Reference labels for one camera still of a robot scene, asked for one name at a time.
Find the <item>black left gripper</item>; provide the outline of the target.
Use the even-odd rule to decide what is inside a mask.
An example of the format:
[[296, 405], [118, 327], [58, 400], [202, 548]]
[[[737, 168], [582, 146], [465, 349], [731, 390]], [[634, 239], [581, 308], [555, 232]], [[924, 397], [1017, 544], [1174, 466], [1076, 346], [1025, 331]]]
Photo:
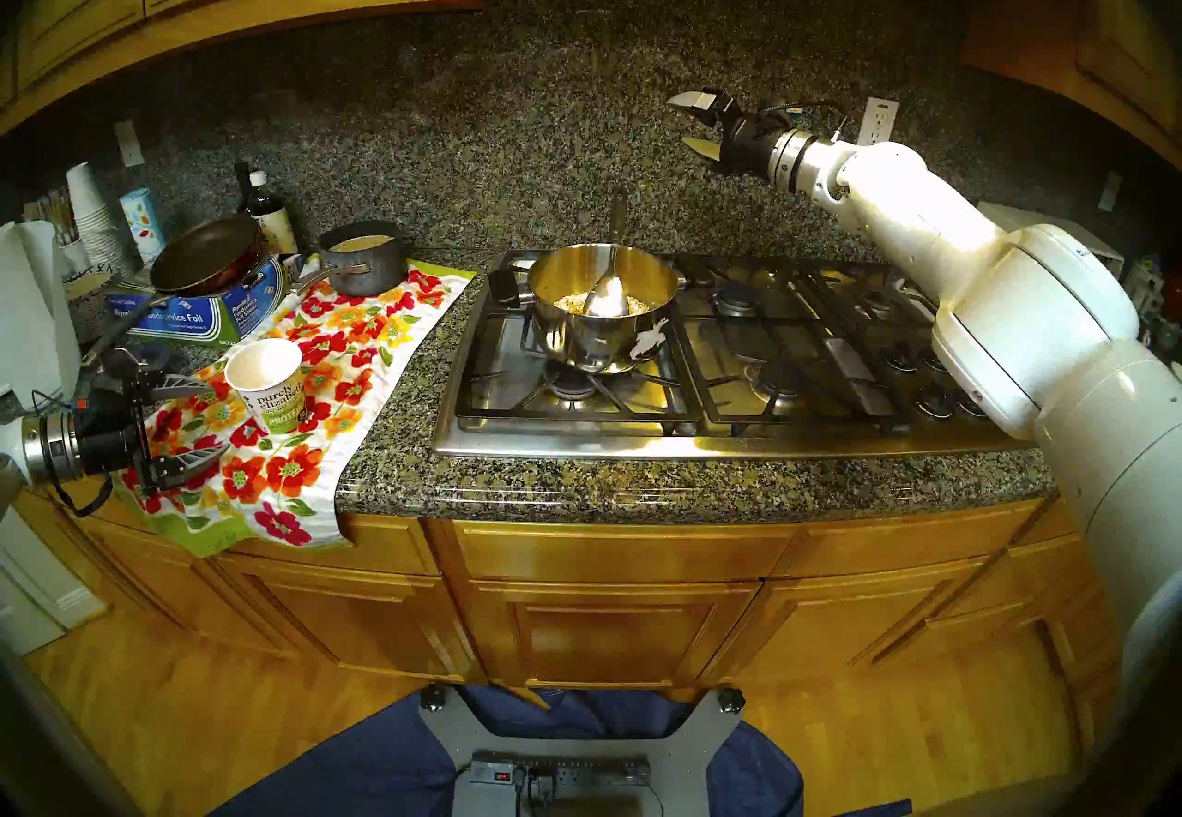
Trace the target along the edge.
[[73, 436], [82, 471], [87, 475], [134, 469], [142, 487], [182, 487], [189, 480], [220, 471], [232, 445], [213, 445], [154, 458], [147, 416], [156, 403], [188, 397], [216, 398], [212, 383], [163, 369], [141, 370], [131, 378], [98, 374], [73, 406]]

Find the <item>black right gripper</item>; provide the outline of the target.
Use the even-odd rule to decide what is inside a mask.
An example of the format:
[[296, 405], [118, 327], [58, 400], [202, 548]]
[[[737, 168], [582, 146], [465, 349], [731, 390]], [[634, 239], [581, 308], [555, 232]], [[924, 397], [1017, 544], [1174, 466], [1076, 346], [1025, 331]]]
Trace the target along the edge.
[[713, 171], [769, 179], [768, 166], [781, 138], [781, 122], [762, 114], [745, 114], [733, 96], [721, 89], [699, 89], [674, 95], [667, 106], [690, 115], [701, 125], [720, 128], [722, 141], [682, 136], [693, 153]]

